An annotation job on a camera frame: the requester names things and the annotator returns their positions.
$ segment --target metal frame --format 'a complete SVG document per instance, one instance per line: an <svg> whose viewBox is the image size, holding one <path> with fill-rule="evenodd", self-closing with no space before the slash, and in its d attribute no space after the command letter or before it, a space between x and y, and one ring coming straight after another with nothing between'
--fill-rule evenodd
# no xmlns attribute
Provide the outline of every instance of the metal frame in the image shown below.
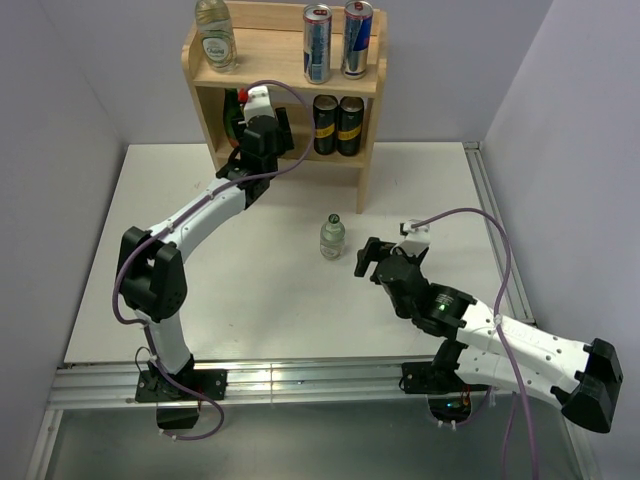
<svg viewBox="0 0 640 480"><path fill-rule="evenodd" d="M489 184L479 143L464 144L469 168L481 207L501 221ZM487 227L500 271L505 254L497 232ZM514 318L533 323L533 315L515 262L507 287L507 301ZM401 364L430 360L428 357L368 358L340 360L282 360L273 362L198 363L196 368L224 368L229 371L226 398L222 405L256 403L304 403L367 401L408 398L398 388ZM70 365L56 373L40 434L29 465L27 479L44 479L58 427L65 410L100 408L156 408L136 404L138 381L133 364ZM175 402L163 406L195 405ZM587 432L565 421L567 438L576 455L581 475L589 480L602 476L594 459Z"/></svg>
<svg viewBox="0 0 640 480"><path fill-rule="evenodd" d="M471 177L476 185L480 206L485 212L492 215L496 220L498 220L498 222L500 222L501 225L503 225L498 205L495 197L493 196L491 184L489 183L489 178L487 177L487 172L482 161L480 144L478 142L465 143L464 152L467 155L467 161L469 162ZM493 253L496 257L496 263L498 264L498 270L502 276L506 262L506 254L502 245L502 239L500 238L500 234L494 228L490 228L489 225L487 225L487 233L491 240ZM529 300L525 294L522 278L520 277L520 272L515 260L511 263L511 278L509 278L506 293L507 302L511 308L513 318L521 321L527 321L526 323L535 324L533 313L531 313L531 307L529 306Z"/></svg>
<svg viewBox="0 0 640 480"><path fill-rule="evenodd" d="M62 421L62 410L46 410L40 425L40 433L36 440L36 445L31 454L29 469L27 470L27 480L44 480L49 468L49 460L53 446L58 437L58 428Z"/></svg>

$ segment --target green bottle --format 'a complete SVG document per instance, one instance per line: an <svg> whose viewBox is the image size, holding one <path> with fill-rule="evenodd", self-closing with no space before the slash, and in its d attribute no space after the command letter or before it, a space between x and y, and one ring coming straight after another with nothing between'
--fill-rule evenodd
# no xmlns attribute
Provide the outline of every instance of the green bottle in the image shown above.
<svg viewBox="0 0 640 480"><path fill-rule="evenodd" d="M236 139L235 133L233 133L231 120L237 117L242 117L242 108L238 101L238 92L235 88L225 88L222 123L224 125L224 132L227 135L227 140L229 140L229 144L233 148L238 146L238 140Z"/></svg>

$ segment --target silver can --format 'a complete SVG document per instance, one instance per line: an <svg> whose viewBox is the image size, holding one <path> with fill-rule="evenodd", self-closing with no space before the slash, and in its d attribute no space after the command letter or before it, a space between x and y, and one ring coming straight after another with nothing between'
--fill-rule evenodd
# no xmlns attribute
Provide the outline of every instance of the silver can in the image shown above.
<svg viewBox="0 0 640 480"><path fill-rule="evenodd" d="M304 76L310 83L324 83L331 77L331 9L307 5L304 20Z"/></svg>
<svg viewBox="0 0 640 480"><path fill-rule="evenodd" d="M364 77L373 24L373 7L367 2L351 1L344 7L344 49L342 74L351 79Z"/></svg>

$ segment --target black can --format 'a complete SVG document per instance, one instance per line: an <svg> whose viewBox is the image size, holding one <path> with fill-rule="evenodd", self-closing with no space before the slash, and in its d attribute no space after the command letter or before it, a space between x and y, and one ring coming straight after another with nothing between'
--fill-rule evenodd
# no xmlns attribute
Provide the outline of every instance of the black can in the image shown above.
<svg viewBox="0 0 640 480"><path fill-rule="evenodd" d="M320 155L336 151L336 120L338 99L333 95L318 95L313 100L313 119L316 122L316 137L313 147Z"/></svg>
<svg viewBox="0 0 640 480"><path fill-rule="evenodd" d="M362 140L364 101L359 97L343 97L338 111L338 151L347 157L357 155Z"/></svg>

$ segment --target wooden shelf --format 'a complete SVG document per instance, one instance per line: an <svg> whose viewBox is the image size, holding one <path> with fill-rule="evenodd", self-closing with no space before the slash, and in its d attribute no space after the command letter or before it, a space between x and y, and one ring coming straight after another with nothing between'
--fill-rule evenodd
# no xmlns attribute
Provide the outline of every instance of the wooden shelf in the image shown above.
<svg viewBox="0 0 640 480"><path fill-rule="evenodd" d="M302 65L302 32L279 32L277 30L234 29L238 49L238 67L230 73L218 73L207 63L206 58L193 79L197 86L245 87L256 80L279 80L297 90L316 94L355 95L375 97L377 84L378 40L372 37L369 43L369 65L367 74L358 80L350 80L340 73L342 35L332 35L331 78L321 84L312 84L304 77Z"/></svg>
<svg viewBox="0 0 640 480"><path fill-rule="evenodd" d="M202 40L195 24L182 49L182 68L193 103L216 168L221 168L231 153L222 122L225 88L243 88L258 80L278 80L296 90L337 97L357 96L367 100L362 126L362 144L358 155L344 157L335 152L318 155L312 151L307 160L360 170L356 212L361 213L369 183L373 142L378 125L387 70L387 15L374 10L369 42L367 74L350 80L340 73L344 8L331 7L331 78L320 85L307 82L303 71L303 20L305 5L264 2L227 2L234 26L238 67L229 73L218 73L209 67ZM300 157L309 136L309 122L300 105L286 104L295 149L283 160Z"/></svg>

